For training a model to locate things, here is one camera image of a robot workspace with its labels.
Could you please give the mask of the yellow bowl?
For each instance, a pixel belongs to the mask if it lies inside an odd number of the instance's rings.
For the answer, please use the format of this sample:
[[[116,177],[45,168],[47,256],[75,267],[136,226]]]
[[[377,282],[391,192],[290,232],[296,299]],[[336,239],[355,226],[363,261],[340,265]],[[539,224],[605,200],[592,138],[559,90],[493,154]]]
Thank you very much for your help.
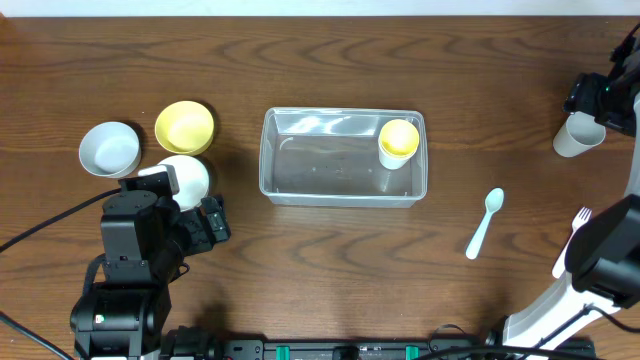
[[[167,151],[179,155],[199,155],[212,143],[215,120],[212,112],[195,101],[179,101],[157,116],[154,134]]]

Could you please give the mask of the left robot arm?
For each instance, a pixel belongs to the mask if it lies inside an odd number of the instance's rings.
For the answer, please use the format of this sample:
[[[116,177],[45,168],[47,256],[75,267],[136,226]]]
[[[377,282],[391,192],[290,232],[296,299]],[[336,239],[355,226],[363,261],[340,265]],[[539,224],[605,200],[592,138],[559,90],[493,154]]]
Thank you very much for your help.
[[[81,359],[219,359],[217,342],[198,328],[162,328],[169,286],[185,275],[188,256],[231,237],[221,196],[183,211],[173,198],[172,167],[122,179],[103,204],[104,252],[88,266],[70,315]]]

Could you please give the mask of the grey cup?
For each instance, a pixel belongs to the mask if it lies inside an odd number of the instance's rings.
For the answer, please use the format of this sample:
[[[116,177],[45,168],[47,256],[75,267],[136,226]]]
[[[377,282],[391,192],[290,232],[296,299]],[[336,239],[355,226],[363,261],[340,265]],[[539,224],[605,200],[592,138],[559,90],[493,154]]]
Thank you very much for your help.
[[[558,155],[571,158],[599,146],[605,138],[606,129],[595,122],[594,116],[575,112],[562,125],[552,145]]]

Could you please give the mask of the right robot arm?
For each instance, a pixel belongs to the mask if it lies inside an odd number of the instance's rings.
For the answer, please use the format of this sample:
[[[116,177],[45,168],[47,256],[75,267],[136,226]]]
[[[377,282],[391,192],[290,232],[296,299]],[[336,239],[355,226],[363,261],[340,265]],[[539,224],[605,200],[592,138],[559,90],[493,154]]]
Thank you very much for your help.
[[[564,111],[632,138],[639,136],[639,34],[617,46],[608,75],[582,73]],[[577,229],[565,269],[530,306],[507,317],[487,341],[511,358],[553,358],[554,349],[600,317],[639,301],[639,159],[632,159],[623,198]]]

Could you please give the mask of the white cup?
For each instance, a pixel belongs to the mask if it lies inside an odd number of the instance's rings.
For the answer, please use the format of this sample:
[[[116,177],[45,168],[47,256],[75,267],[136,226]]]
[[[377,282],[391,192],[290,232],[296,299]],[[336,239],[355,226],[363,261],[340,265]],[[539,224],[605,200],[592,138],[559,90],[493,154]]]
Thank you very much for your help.
[[[378,158],[383,167],[388,170],[398,170],[403,167],[416,153],[414,149],[407,155],[397,156],[390,153],[382,143],[378,144]]]

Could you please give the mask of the yellow cup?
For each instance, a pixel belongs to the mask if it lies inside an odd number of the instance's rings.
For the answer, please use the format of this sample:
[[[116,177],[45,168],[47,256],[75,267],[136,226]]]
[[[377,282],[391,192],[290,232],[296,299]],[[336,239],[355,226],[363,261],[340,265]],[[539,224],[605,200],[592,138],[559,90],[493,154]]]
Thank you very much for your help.
[[[379,141],[390,156],[408,157],[417,150],[420,134],[411,122],[394,119],[382,127]]]

